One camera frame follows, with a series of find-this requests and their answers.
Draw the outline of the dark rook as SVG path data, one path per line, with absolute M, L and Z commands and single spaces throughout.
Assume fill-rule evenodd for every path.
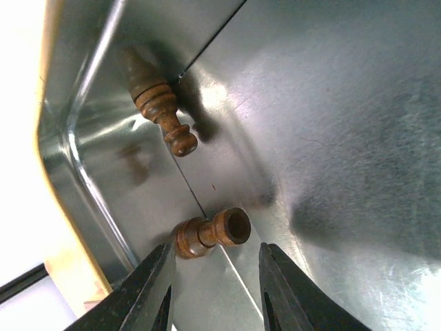
M 217 245 L 242 245 L 250 234 L 251 222 L 245 211 L 230 208 L 217 213 L 211 220 L 194 217 L 179 223 L 172 238 L 180 258 L 196 259 L 208 255 Z

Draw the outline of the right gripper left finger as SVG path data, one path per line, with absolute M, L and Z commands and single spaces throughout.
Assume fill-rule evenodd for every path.
M 171 330 L 176 257 L 162 243 L 68 330 Z

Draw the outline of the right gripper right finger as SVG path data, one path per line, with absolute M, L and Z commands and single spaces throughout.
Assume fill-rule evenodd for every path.
M 276 244 L 262 243 L 259 282 L 266 330 L 368 330 Z

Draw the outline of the dark bishop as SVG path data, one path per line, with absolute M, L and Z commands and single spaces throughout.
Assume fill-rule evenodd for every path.
M 197 138 L 189 125 L 177 117 L 177 96 L 155 65 L 146 61 L 134 48 L 121 53 L 131 99 L 141 115 L 159 125 L 165 132 L 163 138 L 176 157 L 185 157 L 198 146 Z

